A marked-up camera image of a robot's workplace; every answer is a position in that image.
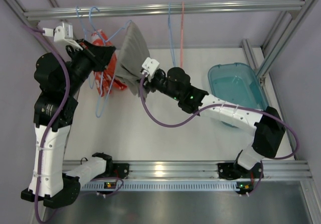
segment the gray fabric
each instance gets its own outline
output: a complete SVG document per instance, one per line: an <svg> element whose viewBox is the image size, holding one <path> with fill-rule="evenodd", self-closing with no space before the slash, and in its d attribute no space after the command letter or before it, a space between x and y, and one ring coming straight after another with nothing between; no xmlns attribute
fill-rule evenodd
<svg viewBox="0 0 321 224"><path fill-rule="evenodd" d="M149 57L149 50L146 41L138 26L131 22L127 28L124 43L117 57L115 75L125 83L132 94L139 96L139 81L142 77L141 66Z"/></svg>

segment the teal plastic tub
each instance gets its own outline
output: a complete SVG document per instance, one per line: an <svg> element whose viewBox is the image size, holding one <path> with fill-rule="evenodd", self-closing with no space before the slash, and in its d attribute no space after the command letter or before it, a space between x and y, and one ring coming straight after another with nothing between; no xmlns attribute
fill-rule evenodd
<svg viewBox="0 0 321 224"><path fill-rule="evenodd" d="M209 70L208 78L212 94L220 99L262 110L268 106L253 69L244 63L216 65Z"/></svg>

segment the white table surface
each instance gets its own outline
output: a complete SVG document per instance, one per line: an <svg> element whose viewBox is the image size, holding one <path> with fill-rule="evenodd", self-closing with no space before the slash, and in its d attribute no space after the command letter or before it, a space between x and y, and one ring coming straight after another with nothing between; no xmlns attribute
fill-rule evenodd
<svg viewBox="0 0 321 224"><path fill-rule="evenodd" d="M259 63L263 60L260 48L254 49ZM172 67L168 49L150 50L151 58L159 61L167 72ZM179 63L179 50L176 50ZM197 88L210 91L207 73L217 64L246 63L241 48L185 49L183 69L191 76ZM272 106L278 109L269 77L266 88ZM69 135L65 160L80 160L95 152L104 152L114 160L235 160L237 154L253 140L240 129L231 128L220 121L196 117L179 128L164 128L154 123L145 113L140 99L129 90L113 91L101 118L96 118L98 98L86 81L80 89L78 107ZM159 93L147 97L147 106L159 121L176 124L186 118L173 99ZM277 156L291 153L286 135Z"/></svg>

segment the red bag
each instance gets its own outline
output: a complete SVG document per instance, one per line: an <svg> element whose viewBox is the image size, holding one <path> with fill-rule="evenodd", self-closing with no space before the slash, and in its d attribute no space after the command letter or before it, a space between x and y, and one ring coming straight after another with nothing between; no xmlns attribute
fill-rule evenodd
<svg viewBox="0 0 321 224"><path fill-rule="evenodd" d="M107 36L105 35L105 33L103 32L103 30L98 30L98 32L100 33L100 35L105 39L105 41L108 40ZM94 32L91 35L91 41L93 45L96 46L104 46L104 42L102 41L102 39L100 39L99 35L97 34L97 32ZM106 46L112 46L111 42L107 42ZM110 59L110 62L107 66L107 68L103 71L103 72L95 72L95 82L96 82L96 87L98 90L98 93L101 94L101 96L104 96L105 94L108 93L110 84L111 84L111 80L115 74L115 68L116 68L116 62L117 62L117 58L116 58L116 54L114 53ZM101 93L101 89L100 89L100 82L101 82L101 76L103 76L102 79L102 93ZM119 90L125 90L127 89L127 86L123 83L121 83L118 79L114 79L114 82L112 84L113 87L119 89Z"/></svg>

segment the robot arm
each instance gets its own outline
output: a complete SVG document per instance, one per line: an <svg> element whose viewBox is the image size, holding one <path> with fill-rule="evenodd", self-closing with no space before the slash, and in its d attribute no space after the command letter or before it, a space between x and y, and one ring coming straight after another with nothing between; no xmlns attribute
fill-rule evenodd
<svg viewBox="0 0 321 224"><path fill-rule="evenodd" d="M112 171L111 156L96 153L89 161L73 171L62 173L62 164L66 140L73 115L77 107L75 93L88 78L91 71L103 71L109 63L115 47L95 46L81 39L72 39L72 26L63 23L56 29L44 29L45 36L54 37L57 42L66 47L70 62L66 62L70 78L70 93L68 100L46 135L43 148L40 142L45 129L60 105L65 93L65 78L57 59L52 53L41 56L36 63L35 80L42 90L36 104L34 123L36 131L36 157L32 181L27 189L21 192L21 198L35 201L36 183L40 178L39 200L44 206L60 208L72 204L80 188L98 175L110 176ZM42 151L41 163L39 152ZM37 173L38 164L41 164L41 174Z"/></svg>
<svg viewBox="0 0 321 224"><path fill-rule="evenodd" d="M254 136L253 143L239 153L230 171L239 172L241 176L241 172L250 171L264 157L275 157L285 132L285 128L277 121L261 113L239 109L233 103L192 86L190 76L179 67L171 68L166 76L165 72L159 69L159 62L147 58L142 68L142 73L146 75L144 88L147 92L158 90L164 93L178 101L178 106L189 114L219 104L200 112L199 115L221 120ZM280 118L277 110L272 107L268 107L265 112Z"/></svg>

